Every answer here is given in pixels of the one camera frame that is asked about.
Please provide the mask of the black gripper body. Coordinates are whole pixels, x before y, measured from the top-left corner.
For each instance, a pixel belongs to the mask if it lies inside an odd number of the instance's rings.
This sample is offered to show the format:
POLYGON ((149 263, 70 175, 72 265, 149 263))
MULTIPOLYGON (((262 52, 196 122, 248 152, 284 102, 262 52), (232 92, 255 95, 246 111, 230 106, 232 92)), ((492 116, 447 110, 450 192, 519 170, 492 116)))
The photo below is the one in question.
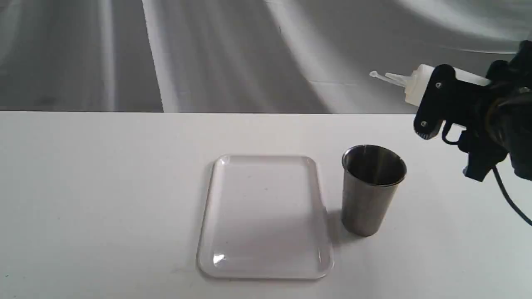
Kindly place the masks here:
MULTIPOLYGON (((483 181, 509 157, 514 174, 524 178, 524 64, 496 61, 487 74, 488 99, 479 108, 479 123, 465 128, 457 146, 468 155, 464 175, 483 181)), ((446 139, 450 124, 444 126, 446 139)))

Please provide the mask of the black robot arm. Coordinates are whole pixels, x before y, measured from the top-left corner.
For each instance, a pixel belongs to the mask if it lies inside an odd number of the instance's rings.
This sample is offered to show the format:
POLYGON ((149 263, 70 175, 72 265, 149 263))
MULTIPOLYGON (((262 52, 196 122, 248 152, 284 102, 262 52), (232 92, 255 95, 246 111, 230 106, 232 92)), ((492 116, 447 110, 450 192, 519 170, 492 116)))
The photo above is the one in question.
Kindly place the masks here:
POLYGON ((441 138, 468 154, 468 178, 483 181, 509 156, 515 175, 531 180, 531 41, 523 40, 510 61, 494 61, 487 79, 486 86, 452 81, 458 104, 441 138))

